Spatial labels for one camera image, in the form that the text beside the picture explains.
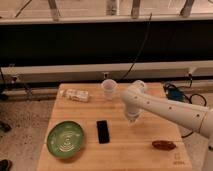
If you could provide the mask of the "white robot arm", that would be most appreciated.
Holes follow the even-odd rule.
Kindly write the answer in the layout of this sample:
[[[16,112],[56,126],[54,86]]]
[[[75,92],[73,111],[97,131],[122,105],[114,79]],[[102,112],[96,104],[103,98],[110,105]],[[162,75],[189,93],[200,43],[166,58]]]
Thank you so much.
[[[121,99],[130,122],[137,120],[141,109],[146,110],[206,137],[208,150],[213,151],[213,109],[149,95],[141,80],[129,85],[121,93]]]

